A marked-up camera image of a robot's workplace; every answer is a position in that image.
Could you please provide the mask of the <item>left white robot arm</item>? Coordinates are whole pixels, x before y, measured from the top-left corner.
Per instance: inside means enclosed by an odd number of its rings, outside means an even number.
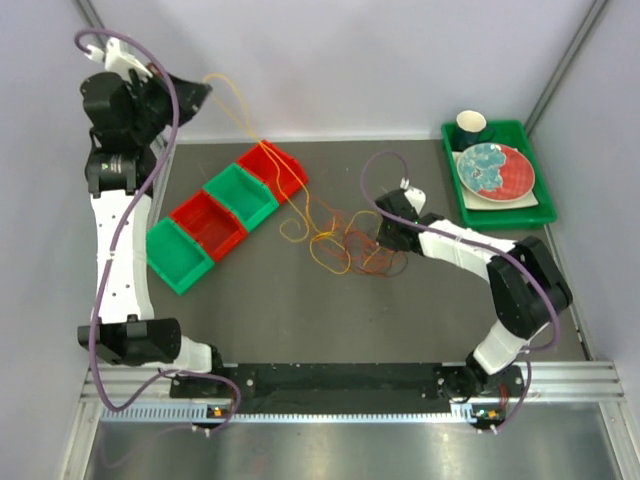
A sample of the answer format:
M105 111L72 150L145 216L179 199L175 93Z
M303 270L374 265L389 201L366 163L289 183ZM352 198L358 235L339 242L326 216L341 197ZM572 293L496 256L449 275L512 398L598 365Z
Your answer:
M159 166L173 153L164 136L189 122L211 92L206 83L163 76L110 37L88 46L104 70L81 85L91 122L85 178L97 233L96 304L77 341L96 361L119 366L191 370L205 396L226 387L215 349L186 337L178 320L160 318L147 281L147 231Z

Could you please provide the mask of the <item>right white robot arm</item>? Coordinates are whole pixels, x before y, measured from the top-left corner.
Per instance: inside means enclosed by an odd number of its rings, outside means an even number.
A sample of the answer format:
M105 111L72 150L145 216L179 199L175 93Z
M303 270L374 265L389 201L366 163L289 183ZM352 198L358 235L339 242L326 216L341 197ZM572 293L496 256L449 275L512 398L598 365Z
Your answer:
M558 337L559 315L572 305L573 293L539 238L485 236L441 215L421 215L425 203L426 194L414 187L378 197L374 205L382 222L376 241L389 250L450 263L488 283L497 320L465 360L469 388L487 396L502 385L503 371L547 326Z

